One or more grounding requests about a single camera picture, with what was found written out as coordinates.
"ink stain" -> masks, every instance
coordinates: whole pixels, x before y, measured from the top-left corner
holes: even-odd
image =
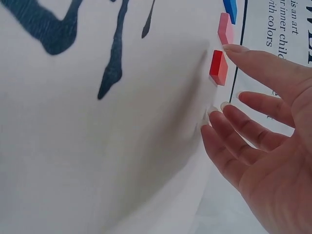
[[[111,89],[111,87],[120,81],[122,77],[122,29],[125,16],[128,10],[129,0],[122,0],[122,4],[118,13],[117,27],[114,34],[114,40],[111,48],[111,57],[107,67],[105,68],[102,83],[97,95],[98,100],[101,100]]]
[[[21,26],[32,37],[39,40],[47,53],[58,55],[67,50],[76,40],[78,10],[83,0],[72,0],[63,20],[41,6],[38,0],[0,0],[0,3],[11,12]],[[129,0],[122,0],[118,13],[111,55],[105,68],[97,98],[101,100],[120,81],[122,77],[122,32]],[[142,38],[150,31],[155,0],[143,28]]]
[[[151,8],[150,14],[148,15],[148,18],[146,20],[146,24],[143,27],[142,39],[145,38],[147,36],[147,34],[150,32],[154,4],[155,4],[155,0],[153,0],[153,4],[152,4],[152,8]]]
[[[39,40],[47,53],[58,55],[76,40],[78,9],[82,0],[72,0],[66,16],[59,20],[37,0],[0,0],[22,27]]]

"skin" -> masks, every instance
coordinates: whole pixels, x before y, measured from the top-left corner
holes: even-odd
[[[202,126],[206,152],[269,233],[310,234],[312,68],[238,45],[224,50],[239,69],[281,97],[243,92],[239,100],[295,130],[291,137],[273,133],[226,105],[210,113],[211,126]]]

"white surface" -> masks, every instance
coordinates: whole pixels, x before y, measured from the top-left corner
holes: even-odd
[[[70,1],[40,3],[61,19]],[[84,0],[74,45],[54,57],[0,5],[0,233],[188,231],[209,172],[195,130],[224,6],[157,0],[142,40],[151,4],[130,1],[124,75],[102,101],[120,0]]]

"long fingernail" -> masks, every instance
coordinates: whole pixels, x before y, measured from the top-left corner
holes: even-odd
[[[223,46],[223,49],[225,52],[232,51],[235,53],[244,53],[249,51],[249,49],[242,45],[234,45],[234,44],[226,44]]]
[[[228,101],[225,101],[224,103],[221,104],[220,108],[223,111],[224,107],[230,105],[230,103]]]
[[[237,94],[236,94],[236,98],[237,99],[239,99],[239,95],[242,93],[242,91],[240,91],[240,92],[238,92]]]
[[[214,106],[210,107],[210,108],[208,109],[208,111],[207,111],[208,116],[209,116],[212,112],[214,112],[214,111],[218,111],[218,109],[217,109],[216,107],[214,107]]]

